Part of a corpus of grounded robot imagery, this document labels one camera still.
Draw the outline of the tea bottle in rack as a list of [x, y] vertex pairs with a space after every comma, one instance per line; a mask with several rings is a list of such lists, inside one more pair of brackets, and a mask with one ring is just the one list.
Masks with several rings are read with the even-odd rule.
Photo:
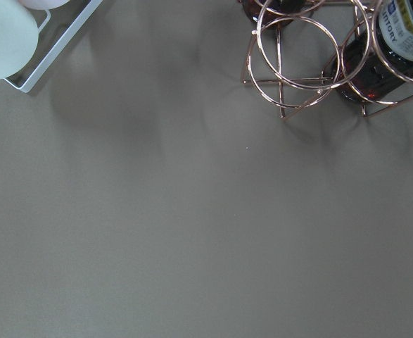
[[[413, 77], [413, 1], [384, 1], [374, 31], [388, 63], [401, 74]], [[380, 101], [405, 83], [389, 71], [374, 51], [351, 82], [342, 85], [339, 92], [354, 102], [362, 102], [364, 97]]]

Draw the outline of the pale green cup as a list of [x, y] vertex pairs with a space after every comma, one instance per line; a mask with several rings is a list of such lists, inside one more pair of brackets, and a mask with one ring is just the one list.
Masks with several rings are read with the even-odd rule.
[[18, 1], [0, 1], [0, 79], [21, 70], [38, 42], [37, 22]]

